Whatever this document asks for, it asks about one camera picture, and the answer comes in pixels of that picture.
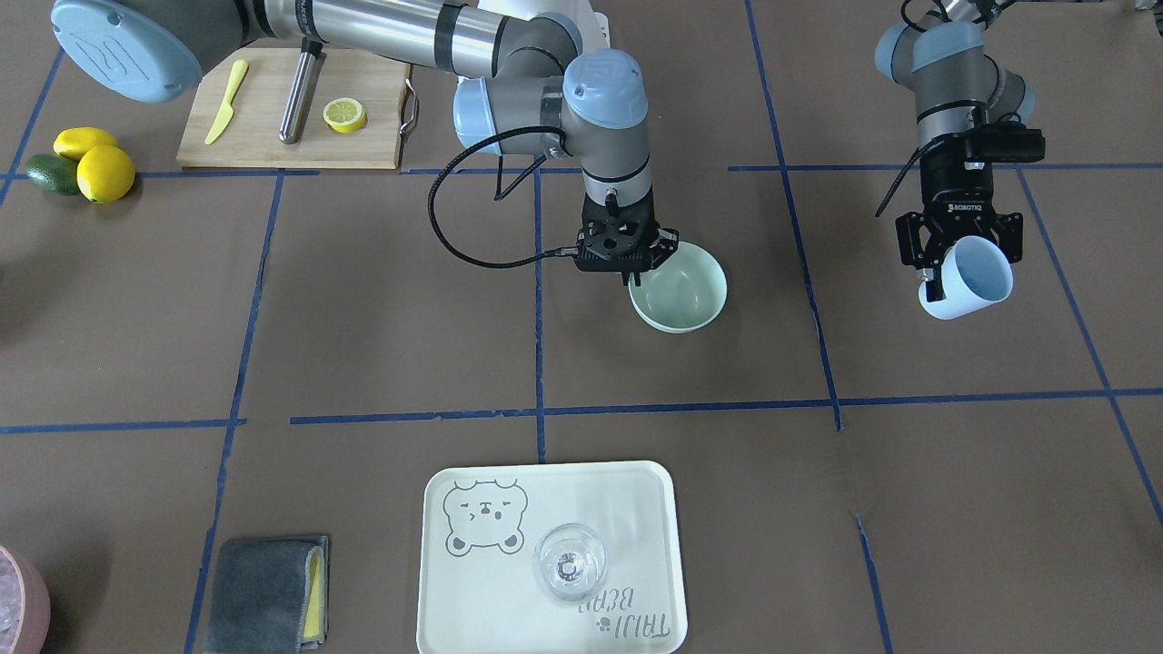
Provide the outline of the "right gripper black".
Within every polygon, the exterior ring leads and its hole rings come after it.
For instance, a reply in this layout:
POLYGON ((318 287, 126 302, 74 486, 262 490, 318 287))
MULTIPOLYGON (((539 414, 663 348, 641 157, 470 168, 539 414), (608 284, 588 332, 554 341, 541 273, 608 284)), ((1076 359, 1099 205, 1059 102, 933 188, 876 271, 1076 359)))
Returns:
POLYGON ((606 202, 587 197, 576 246, 572 258, 583 273, 621 273, 626 287, 640 287, 643 273, 677 253, 680 233, 661 227, 651 196, 625 206, 614 196, 606 202))

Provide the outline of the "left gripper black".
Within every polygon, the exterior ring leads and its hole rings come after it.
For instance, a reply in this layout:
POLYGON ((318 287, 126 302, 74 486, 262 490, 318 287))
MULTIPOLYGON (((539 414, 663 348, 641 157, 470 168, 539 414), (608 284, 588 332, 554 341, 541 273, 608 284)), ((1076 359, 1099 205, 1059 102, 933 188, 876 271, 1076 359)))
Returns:
POLYGON ((919 301, 943 303, 942 265, 956 241, 978 236, 996 244, 1006 261, 1023 257, 1023 215, 993 206, 993 165, 1025 162, 1023 136, 939 136, 913 152, 896 187, 914 165, 923 207, 896 219, 899 258, 918 270, 919 301))

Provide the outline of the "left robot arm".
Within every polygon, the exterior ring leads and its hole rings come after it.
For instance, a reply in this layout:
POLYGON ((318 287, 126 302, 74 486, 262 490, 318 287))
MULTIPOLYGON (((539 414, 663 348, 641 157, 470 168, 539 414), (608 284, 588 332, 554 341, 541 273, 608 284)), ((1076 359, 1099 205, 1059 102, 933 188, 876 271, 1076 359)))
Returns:
POLYGON ((919 20, 901 12, 878 42, 882 74, 912 91, 922 207, 896 219, 901 263, 919 275, 919 305, 940 320, 1004 303, 1023 257, 1023 214, 994 207, 996 164, 1042 161, 1029 128, 1036 95, 984 49, 1006 1, 936 1, 919 20))

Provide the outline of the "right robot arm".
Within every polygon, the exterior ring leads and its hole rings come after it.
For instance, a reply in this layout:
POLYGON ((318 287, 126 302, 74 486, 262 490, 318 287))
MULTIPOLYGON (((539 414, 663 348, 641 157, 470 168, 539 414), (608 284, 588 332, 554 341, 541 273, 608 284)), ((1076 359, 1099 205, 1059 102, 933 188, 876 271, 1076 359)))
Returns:
POLYGON ((649 104, 640 64, 590 38, 578 17, 536 1, 527 17, 461 1, 55 1, 55 40, 124 98, 171 101, 229 55, 262 38, 302 38, 457 74, 454 130, 462 152, 528 154, 531 165, 575 157, 585 199, 576 244, 549 250, 582 272, 638 284, 680 249, 652 199, 649 104))

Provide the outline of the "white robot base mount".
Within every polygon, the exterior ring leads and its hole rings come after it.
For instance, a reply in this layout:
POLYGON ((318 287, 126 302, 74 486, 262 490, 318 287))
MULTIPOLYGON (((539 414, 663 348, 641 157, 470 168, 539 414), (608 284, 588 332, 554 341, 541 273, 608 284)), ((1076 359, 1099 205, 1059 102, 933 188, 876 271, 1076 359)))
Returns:
POLYGON ((522 20, 531 20, 531 17, 542 14, 561 14, 561 16, 569 17, 573 24, 570 31, 579 55, 611 48, 608 17, 595 12, 590 1, 478 1, 477 7, 495 14, 522 17, 522 20))

